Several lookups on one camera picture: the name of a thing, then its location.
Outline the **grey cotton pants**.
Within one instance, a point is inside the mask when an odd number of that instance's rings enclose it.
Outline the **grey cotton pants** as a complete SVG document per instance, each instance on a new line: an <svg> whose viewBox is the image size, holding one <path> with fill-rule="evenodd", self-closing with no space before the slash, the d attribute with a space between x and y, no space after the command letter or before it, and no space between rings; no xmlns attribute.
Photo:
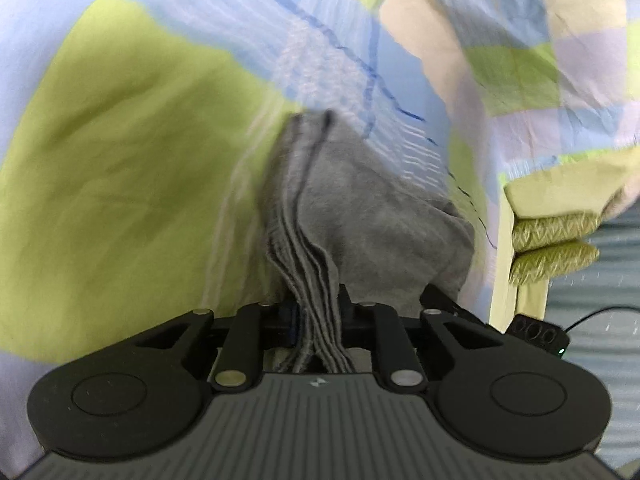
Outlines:
<svg viewBox="0 0 640 480"><path fill-rule="evenodd" d="M301 373L312 358L332 373L354 370L341 290L356 304L416 314L426 286L457 299L471 270L474 229L452 201L390 171L332 110L288 118L262 215L267 258L302 317L281 372Z"/></svg>

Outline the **green zigzag cushion front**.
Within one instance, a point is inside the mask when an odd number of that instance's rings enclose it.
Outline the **green zigzag cushion front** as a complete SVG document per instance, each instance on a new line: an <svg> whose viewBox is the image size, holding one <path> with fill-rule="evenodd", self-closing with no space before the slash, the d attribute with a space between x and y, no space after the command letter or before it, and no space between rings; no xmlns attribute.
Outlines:
<svg viewBox="0 0 640 480"><path fill-rule="evenodd" d="M598 260L599 249L582 240L572 240L518 254L509 280L515 286L551 280L585 269Z"/></svg>

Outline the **green zigzag cushion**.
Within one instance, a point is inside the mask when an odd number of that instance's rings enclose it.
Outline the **green zigzag cushion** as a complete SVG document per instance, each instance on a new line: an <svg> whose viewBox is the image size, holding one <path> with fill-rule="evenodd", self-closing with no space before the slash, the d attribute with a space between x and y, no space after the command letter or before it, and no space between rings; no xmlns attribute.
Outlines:
<svg viewBox="0 0 640 480"><path fill-rule="evenodd" d="M599 249L582 240L572 240L518 254L509 280L515 286L551 280L585 269L598 260Z"/></svg>
<svg viewBox="0 0 640 480"><path fill-rule="evenodd" d="M555 217L521 219L512 231L514 252L530 252L539 248L571 242L592 234L601 217L592 212L573 212Z"/></svg>

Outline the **green zigzag cushion rear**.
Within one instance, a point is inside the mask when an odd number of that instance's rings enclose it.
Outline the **green zigzag cushion rear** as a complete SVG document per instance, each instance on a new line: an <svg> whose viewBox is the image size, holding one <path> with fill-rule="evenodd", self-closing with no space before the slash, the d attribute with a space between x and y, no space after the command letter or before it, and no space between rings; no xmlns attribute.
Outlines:
<svg viewBox="0 0 640 480"><path fill-rule="evenodd" d="M573 212L555 217L521 219L512 231L514 252L530 252L539 248L571 242L592 234L601 217L592 212Z"/></svg>

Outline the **blue curtain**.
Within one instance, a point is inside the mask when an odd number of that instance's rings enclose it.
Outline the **blue curtain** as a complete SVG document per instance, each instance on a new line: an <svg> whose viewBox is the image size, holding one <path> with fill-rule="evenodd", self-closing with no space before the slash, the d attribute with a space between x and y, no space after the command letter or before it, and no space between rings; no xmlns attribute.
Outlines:
<svg viewBox="0 0 640 480"><path fill-rule="evenodd" d="M599 259L551 281L546 320L570 331L564 359L608 388L613 409L599 456L632 474L639 461L639 206L604 222L588 243Z"/></svg>

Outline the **green covered sofa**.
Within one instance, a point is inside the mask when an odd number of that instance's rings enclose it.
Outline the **green covered sofa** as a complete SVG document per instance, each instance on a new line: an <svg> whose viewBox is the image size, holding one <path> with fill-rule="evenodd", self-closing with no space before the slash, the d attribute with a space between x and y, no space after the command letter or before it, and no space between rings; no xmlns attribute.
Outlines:
<svg viewBox="0 0 640 480"><path fill-rule="evenodd" d="M498 274L489 323L542 318L549 282L585 269L596 251L582 241L639 198L639 148L563 156L559 165L508 182L500 196Z"/></svg>

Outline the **plaid patchwork bedsheet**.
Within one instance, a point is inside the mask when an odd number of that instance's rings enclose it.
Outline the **plaid patchwork bedsheet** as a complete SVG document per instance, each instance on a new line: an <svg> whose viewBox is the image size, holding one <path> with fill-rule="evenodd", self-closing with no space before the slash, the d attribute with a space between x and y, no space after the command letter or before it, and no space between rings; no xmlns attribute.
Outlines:
<svg viewBox="0 0 640 480"><path fill-rule="evenodd" d="M475 231L600 210L639 168L639 0L1 0L1 469L41 456L34 382L192 309L271 299L258 193L289 114L340 113Z"/></svg>

